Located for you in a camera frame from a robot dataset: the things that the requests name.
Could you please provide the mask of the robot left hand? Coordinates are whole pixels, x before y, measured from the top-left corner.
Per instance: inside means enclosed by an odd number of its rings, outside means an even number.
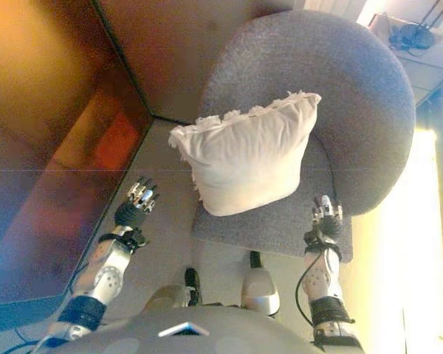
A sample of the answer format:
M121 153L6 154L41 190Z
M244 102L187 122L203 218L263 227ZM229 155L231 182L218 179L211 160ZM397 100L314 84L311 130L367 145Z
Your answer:
M159 194L157 185L151 178L139 178L126 193L125 200L114 214L116 226L138 228L150 214L157 202Z

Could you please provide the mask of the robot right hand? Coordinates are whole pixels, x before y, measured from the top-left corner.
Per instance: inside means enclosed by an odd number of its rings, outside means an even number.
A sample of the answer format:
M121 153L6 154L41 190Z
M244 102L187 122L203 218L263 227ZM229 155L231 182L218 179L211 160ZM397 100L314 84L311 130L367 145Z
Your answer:
M336 243L343 225L343 206L328 195L314 198L312 229L304 235L308 245L314 243Z

